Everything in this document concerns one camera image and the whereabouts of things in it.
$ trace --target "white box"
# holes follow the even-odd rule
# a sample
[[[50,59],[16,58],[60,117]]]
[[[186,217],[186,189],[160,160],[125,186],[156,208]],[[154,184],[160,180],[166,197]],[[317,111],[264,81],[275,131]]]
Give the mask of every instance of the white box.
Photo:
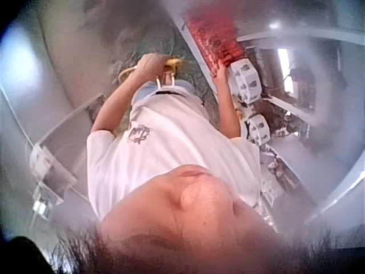
[[[229,85],[233,95],[242,98],[246,104],[251,104],[261,97],[262,87],[258,73],[250,60],[238,60],[230,65]]]
[[[261,146],[271,139],[269,125],[261,114],[251,117],[248,122],[250,136],[256,145]]]

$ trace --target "shirt logo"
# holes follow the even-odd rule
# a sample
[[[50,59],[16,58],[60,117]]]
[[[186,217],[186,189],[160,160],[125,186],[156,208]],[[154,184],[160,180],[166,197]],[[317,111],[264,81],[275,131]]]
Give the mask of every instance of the shirt logo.
[[[142,141],[146,141],[147,137],[150,133],[150,129],[148,127],[145,127],[144,125],[138,125],[137,127],[134,127],[131,129],[131,132],[129,133],[128,141],[134,142],[137,144],[141,144]]]

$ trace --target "hand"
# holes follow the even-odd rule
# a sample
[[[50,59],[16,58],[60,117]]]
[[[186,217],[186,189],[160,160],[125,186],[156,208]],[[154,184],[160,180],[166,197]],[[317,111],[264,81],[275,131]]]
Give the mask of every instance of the hand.
[[[163,75],[165,63],[168,59],[168,55],[145,54],[138,62],[135,73],[146,82],[155,81],[156,77]]]
[[[213,56],[209,56],[209,60],[212,63],[210,69],[210,76],[216,87],[228,84],[228,68],[223,64],[222,60],[216,61]]]

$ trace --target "white t-shirt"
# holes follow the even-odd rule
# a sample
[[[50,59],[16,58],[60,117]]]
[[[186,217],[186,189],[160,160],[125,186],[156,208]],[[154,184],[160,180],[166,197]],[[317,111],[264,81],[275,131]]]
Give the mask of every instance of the white t-shirt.
[[[145,182],[185,164],[208,168],[253,206],[259,196],[258,148],[217,131],[198,97],[181,87],[162,90],[184,96],[149,96],[133,106],[123,136],[97,131],[88,137],[88,193],[99,219]]]

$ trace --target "light blue shorts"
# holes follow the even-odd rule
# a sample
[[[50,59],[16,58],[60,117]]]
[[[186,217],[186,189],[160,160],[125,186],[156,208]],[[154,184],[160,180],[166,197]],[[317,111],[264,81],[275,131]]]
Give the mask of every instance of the light blue shorts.
[[[187,92],[189,92],[190,94],[195,95],[195,88],[188,81],[185,81],[185,80],[176,80],[175,81],[175,86],[182,87]],[[137,102],[143,100],[144,98],[146,98],[148,95],[153,94],[158,89],[159,89],[159,87],[157,86],[157,84],[155,82],[147,82],[146,84],[144,84],[143,86],[141,86],[136,91],[136,93],[134,94],[133,99],[132,99],[132,106],[135,103],[137,103]]]

